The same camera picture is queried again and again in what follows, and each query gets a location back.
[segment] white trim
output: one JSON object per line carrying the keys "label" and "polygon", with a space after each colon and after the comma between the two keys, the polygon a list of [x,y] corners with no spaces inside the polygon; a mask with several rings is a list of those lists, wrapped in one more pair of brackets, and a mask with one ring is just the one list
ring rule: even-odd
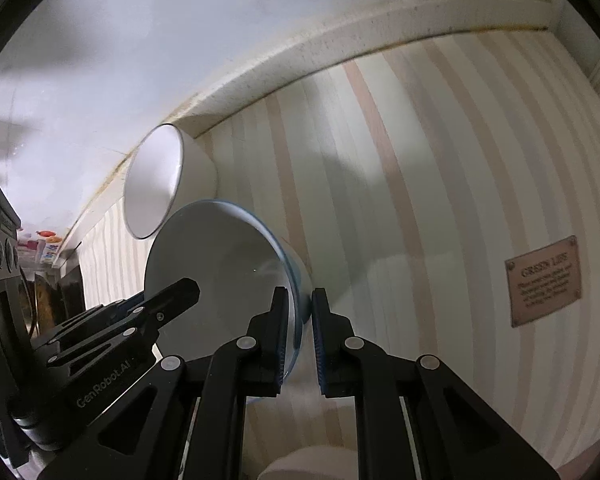
{"label": "white trim", "polygon": [[[319,70],[400,43],[493,28],[547,28],[549,0],[395,0],[320,23],[257,54],[206,85],[163,122],[193,137],[265,95]],[[128,167],[118,166],[65,237],[53,263],[60,267],[84,235],[122,197]]]}

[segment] rectangular label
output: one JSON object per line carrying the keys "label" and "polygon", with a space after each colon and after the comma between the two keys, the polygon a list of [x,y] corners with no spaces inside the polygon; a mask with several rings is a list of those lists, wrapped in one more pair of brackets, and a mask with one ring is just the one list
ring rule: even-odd
{"label": "rectangular label", "polygon": [[505,266],[512,326],[551,314],[582,295],[575,236],[516,256],[507,260]]}

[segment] striped surface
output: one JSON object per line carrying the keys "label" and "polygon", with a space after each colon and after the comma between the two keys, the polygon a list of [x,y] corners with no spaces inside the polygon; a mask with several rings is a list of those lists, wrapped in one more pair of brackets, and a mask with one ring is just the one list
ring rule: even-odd
{"label": "striped surface", "polygon": [[[346,62],[199,142],[218,196],[305,260],[356,334],[439,355],[550,463],[600,438],[600,100],[548,32],[456,34]],[[583,296],[513,329],[504,260],[575,234]],[[122,202],[85,238],[88,304],[141,289],[150,242]],[[350,400],[320,397],[313,343],[248,407],[247,472],[302,446],[355,446]]]}

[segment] white bowl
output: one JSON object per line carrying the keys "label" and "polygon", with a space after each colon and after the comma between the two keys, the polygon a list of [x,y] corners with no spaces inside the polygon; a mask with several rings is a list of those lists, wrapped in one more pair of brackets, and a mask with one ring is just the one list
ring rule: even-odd
{"label": "white bowl", "polygon": [[202,148],[173,124],[161,124],[138,146],[126,173],[126,228],[138,240],[148,238],[182,206],[213,198],[216,179]]}
{"label": "white bowl", "polygon": [[231,202],[184,206],[160,229],[149,253],[144,296],[180,278],[200,287],[198,304],[160,330],[162,355],[192,360],[243,336],[251,317],[267,312],[276,286],[289,294],[285,376],[298,356],[312,286],[304,263],[252,213]]}

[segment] triangular cutout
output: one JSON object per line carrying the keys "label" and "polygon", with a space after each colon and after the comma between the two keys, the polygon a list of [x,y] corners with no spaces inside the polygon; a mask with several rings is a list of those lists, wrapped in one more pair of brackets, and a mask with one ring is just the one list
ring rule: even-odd
{"label": "triangular cutout", "polygon": [[499,442],[498,433],[455,390],[445,388],[444,393],[467,453],[477,453]]}
{"label": "triangular cutout", "polygon": [[125,455],[133,455],[157,390],[146,388],[98,435],[98,442]]}

